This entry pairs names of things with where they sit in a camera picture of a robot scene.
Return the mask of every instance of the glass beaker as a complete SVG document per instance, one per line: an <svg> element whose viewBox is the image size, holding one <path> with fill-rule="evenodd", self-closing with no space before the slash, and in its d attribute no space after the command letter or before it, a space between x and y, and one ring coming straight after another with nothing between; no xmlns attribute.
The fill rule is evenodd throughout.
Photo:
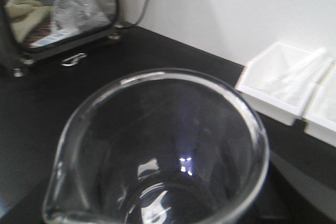
<svg viewBox="0 0 336 224"><path fill-rule="evenodd" d="M155 69L103 87L61 135L49 224L234 223L268 168L258 115L224 82Z"/></svg>

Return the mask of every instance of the plastic bag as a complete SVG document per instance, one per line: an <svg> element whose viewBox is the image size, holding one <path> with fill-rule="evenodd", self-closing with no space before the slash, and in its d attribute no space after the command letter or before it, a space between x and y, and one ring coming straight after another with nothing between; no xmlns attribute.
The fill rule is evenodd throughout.
<svg viewBox="0 0 336 224"><path fill-rule="evenodd" d="M69 36L110 24L95 0L55 0L52 32L70 30Z"/></svg>

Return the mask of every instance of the white wall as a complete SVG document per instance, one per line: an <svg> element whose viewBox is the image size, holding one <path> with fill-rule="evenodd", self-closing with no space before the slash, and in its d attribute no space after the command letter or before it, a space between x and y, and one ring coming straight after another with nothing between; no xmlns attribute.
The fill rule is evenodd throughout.
<svg viewBox="0 0 336 224"><path fill-rule="evenodd" d="M122 0L127 21L144 0ZM151 0L140 26L245 64L274 41L336 56L336 0Z"/></svg>

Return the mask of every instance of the cable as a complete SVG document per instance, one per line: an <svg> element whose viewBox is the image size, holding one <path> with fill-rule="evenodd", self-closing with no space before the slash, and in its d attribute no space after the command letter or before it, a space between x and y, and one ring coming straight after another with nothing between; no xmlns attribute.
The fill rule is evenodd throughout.
<svg viewBox="0 0 336 224"><path fill-rule="evenodd" d="M129 28L132 28L132 27L134 27L134 26L137 26L137 25L142 21L143 17L145 16L145 13L146 13L146 10L147 10L148 3L149 3L149 0L145 0L145 2L144 2L144 4L143 4L142 12L141 12L141 14L140 14L138 20L137 20L134 24L132 24L132 25L130 25L130 26L124 26L124 27L122 27L122 29L129 29Z"/></svg>

